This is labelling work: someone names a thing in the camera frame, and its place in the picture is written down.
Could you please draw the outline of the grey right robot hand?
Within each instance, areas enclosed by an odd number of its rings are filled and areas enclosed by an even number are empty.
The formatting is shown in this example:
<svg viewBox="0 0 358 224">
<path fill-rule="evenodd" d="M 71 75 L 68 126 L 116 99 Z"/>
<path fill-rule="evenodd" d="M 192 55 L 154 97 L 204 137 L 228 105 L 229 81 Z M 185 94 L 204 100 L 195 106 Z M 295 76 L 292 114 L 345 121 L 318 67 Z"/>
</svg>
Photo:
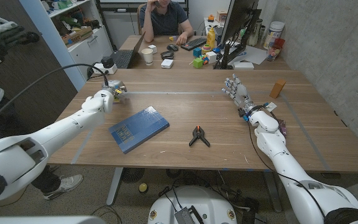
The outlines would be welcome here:
<svg viewBox="0 0 358 224">
<path fill-rule="evenodd" d="M 239 115 L 250 117 L 257 110 L 257 106 L 241 80 L 233 74 L 232 79 L 226 78 L 224 84 L 226 88 L 223 88 L 222 91 L 234 100 L 234 104 L 240 109 Z"/>
</svg>

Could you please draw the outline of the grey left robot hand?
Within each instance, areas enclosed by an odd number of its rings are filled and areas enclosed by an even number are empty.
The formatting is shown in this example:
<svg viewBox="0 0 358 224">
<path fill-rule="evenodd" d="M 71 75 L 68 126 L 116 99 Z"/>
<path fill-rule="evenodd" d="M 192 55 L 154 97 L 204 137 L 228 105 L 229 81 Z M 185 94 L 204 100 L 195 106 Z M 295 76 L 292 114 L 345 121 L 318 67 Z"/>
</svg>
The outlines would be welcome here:
<svg viewBox="0 0 358 224">
<path fill-rule="evenodd" d="M 119 102 L 120 97 L 127 92 L 125 84 L 120 80 L 108 80 L 108 84 L 103 84 L 102 89 L 113 94 L 114 102 Z"/>
</svg>

